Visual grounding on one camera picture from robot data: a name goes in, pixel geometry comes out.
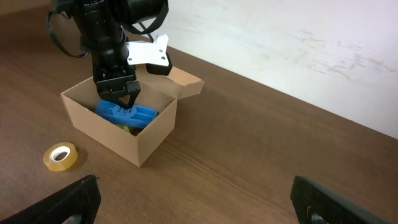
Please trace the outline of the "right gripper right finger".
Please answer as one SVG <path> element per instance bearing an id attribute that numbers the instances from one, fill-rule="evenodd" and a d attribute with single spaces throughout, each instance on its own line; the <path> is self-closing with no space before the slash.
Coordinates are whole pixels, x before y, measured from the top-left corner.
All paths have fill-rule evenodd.
<path id="1" fill-rule="evenodd" d="M 290 199 L 300 224 L 390 223 L 303 176 L 295 176 Z"/>

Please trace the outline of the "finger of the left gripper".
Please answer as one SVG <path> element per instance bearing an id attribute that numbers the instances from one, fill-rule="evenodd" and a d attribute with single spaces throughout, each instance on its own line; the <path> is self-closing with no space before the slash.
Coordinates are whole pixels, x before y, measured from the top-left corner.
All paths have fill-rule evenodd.
<path id="1" fill-rule="evenodd" d="M 126 102 L 125 109 L 132 108 L 136 98 L 141 92 L 141 86 L 138 81 L 128 82 L 125 84 L 126 95 L 125 98 L 128 97 L 128 101 Z"/>
<path id="2" fill-rule="evenodd" d="M 105 96 L 105 100 L 114 103 L 115 105 L 118 105 L 122 108 L 127 108 L 127 103 L 125 103 L 121 98 L 124 97 L 124 95 L 116 94 L 116 93 L 110 93 Z"/>

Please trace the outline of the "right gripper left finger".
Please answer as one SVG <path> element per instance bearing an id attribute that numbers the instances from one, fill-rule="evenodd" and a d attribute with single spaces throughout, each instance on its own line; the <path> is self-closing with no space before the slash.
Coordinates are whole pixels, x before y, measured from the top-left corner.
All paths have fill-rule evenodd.
<path id="1" fill-rule="evenodd" d="M 95 175 L 87 175 L 41 201 L 1 220 L 1 223 L 95 222 L 101 194 Z"/>

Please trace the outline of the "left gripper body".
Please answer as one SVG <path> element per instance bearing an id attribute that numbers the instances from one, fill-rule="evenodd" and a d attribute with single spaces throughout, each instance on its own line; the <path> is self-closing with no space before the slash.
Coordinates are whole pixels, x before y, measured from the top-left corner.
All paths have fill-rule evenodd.
<path id="1" fill-rule="evenodd" d="M 135 66 L 127 62 L 128 55 L 126 46 L 92 51 L 93 80 L 102 100 L 110 93 L 125 97 L 125 84 L 137 81 Z"/>

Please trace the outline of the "blue whiteboard eraser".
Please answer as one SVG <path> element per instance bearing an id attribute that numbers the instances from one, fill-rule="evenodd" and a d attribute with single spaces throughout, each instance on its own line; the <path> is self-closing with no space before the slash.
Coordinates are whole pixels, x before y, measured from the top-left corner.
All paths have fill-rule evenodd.
<path id="1" fill-rule="evenodd" d="M 134 105 L 124 109 L 108 101 L 100 101 L 95 113 L 110 123 L 141 129 L 146 128 L 158 115 L 158 111 L 146 106 Z"/>

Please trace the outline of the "brown cardboard box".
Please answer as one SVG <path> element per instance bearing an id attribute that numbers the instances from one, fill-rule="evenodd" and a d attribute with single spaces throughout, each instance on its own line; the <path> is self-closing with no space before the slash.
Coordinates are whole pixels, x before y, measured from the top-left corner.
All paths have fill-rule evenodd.
<path id="1" fill-rule="evenodd" d="M 177 67 L 168 76 L 161 76 L 140 65 L 136 75 L 141 86 L 136 104 L 159 112 L 137 136 L 94 113 L 100 97 L 92 78 L 65 90 L 61 97 L 75 128 L 139 167 L 174 129 L 177 101 L 200 94 L 204 81 Z"/>

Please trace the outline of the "yellow highlighter pen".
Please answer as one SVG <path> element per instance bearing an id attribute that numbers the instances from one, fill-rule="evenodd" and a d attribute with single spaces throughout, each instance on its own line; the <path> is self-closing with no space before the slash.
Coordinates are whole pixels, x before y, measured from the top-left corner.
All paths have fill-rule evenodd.
<path id="1" fill-rule="evenodd" d="M 133 136 L 137 135 L 136 130 L 134 128 L 132 128 L 132 127 L 125 126 L 125 125 L 120 125 L 120 124 L 117 124 L 117 127 L 119 127 L 122 130 L 128 132 L 129 134 L 132 134 Z"/>

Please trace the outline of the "yellow adhesive tape roll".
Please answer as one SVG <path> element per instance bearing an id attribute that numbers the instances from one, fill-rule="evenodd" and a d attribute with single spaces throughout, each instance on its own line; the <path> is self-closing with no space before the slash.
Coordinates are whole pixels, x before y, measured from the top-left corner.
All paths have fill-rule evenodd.
<path id="1" fill-rule="evenodd" d="M 65 171 L 77 160 L 78 153 L 75 146 L 69 142 L 60 142 L 49 148 L 44 156 L 43 163 L 54 172 Z"/>

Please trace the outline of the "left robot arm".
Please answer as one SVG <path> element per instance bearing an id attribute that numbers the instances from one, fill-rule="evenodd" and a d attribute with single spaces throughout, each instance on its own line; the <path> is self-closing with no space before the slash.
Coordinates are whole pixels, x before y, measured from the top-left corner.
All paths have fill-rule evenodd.
<path id="1" fill-rule="evenodd" d="M 91 55 L 93 80 L 99 97 L 132 108 L 141 87 L 136 65 L 147 72 L 169 75 L 172 63 L 167 53 L 168 37 L 150 42 L 131 42 L 125 35 L 150 35 L 164 22 L 168 0 L 53 0 L 48 15 L 73 19 L 80 31 L 78 57 Z"/>

